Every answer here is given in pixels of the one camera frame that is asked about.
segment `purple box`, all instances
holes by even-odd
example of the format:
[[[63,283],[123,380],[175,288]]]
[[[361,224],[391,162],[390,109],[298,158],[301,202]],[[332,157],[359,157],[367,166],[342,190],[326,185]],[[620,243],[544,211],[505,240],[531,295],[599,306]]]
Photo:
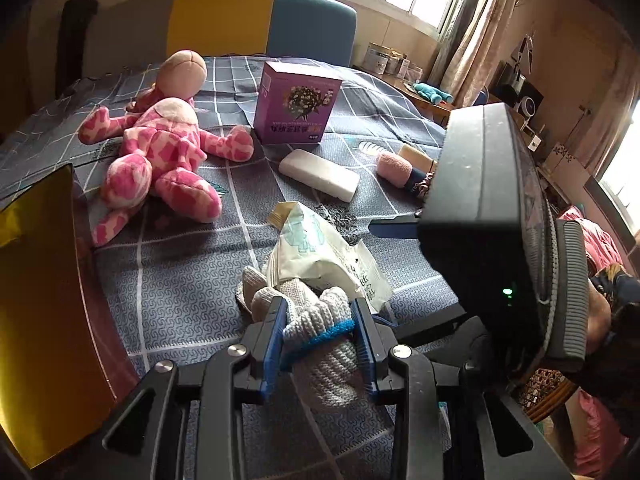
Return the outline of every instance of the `purple box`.
[[[260,141],[320,142],[341,83],[329,68],[265,62],[254,119]]]

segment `gray checkered bed cover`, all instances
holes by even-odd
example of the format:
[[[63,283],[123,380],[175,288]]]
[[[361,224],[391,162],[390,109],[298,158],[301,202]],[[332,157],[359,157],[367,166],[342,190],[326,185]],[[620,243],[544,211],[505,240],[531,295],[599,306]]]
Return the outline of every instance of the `gray checkered bed cover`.
[[[208,77],[195,97],[202,128],[219,134],[234,124],[253,123],[265,60],[206,59]],[[155,80],[157,69],[149,65],[79,80],[64,98],[32,115],[0,146],[0,205],[71,162],[87,194],[91,220],[100,218],[98,188],[121,139],[85,146],[76,129],[95,105],[108,106],[111,116],[123,114],[129,100]],[[364,240],[394,288],[389,310],[398,322],[456,301],[415,240],[383,240],[367,231],[369,219],[413,212],[419,204],[378,179],[375,160],[358,149],[368,140],[397,152],[410,142],[437,158],[444,130],[379,79],[349,68],[334,70],[344,82],[320,145],[256,143],[254,157],[241,164],[210,156],[199,173],[222,194],[223,213],[215,224],[180,218],[150,198],[111,244],[96,251],[104,293],[140,375],[162,359],[204,360],[241,336],[248,319],[236,305],[234,289],[242,268],[260,266],[276,243],[278,232],[266,217],[282,200],[314,208],[349,242]],[[278,174],[278,162],[294,148],[360,174],[353,201],[347,205]],[[394,413],[393,407],[373,407],[364,400],[342,413],[315,413],[300,402],[289,376],[281,375],[267,405],[244,407],[249,478],[386,479]],[[193,477],[191,451],[185,477]]]

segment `white foam block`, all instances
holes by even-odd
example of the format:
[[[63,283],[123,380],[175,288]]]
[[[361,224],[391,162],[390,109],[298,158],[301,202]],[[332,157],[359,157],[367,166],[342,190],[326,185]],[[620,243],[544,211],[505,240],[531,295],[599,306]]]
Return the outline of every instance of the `white foam block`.
[[[294,150],[280,161],[278,171],[344,202],[353,198],[360,175],[321,156]]]

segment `curtain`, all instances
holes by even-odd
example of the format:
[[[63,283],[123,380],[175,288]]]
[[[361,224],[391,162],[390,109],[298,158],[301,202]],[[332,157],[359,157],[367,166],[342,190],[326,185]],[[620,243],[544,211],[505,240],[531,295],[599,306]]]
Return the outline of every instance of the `curtain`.
[[[451,62],[451,58],[462,42],[471,19],[474,16],[479,0],[458,0],[456,8],[453,10],[449,25],[443,30],[440,36],[440,50],[436,58],[427,83],[436,88],[442,82],[442,76]]]
[[[498,49],[515,0],[480,0],[440,88],[459,107],[471,106],[498,65]]]
[[[598,110],[565,143],[569,152],[592,175],[600,174],[615,155],[631,124],[631,114],[639,96],[639,57],[625,42],[618,51],[609,89]]]

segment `plush toy head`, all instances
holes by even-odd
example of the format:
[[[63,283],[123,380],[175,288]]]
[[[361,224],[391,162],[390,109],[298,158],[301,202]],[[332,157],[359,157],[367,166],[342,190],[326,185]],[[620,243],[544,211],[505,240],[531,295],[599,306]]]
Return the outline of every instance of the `plush toy head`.
[[[165,97],[187,101],[198,93],[206,78],[207,67],[200,54],[193,50],[179,50],[160,66],[156,88]]]

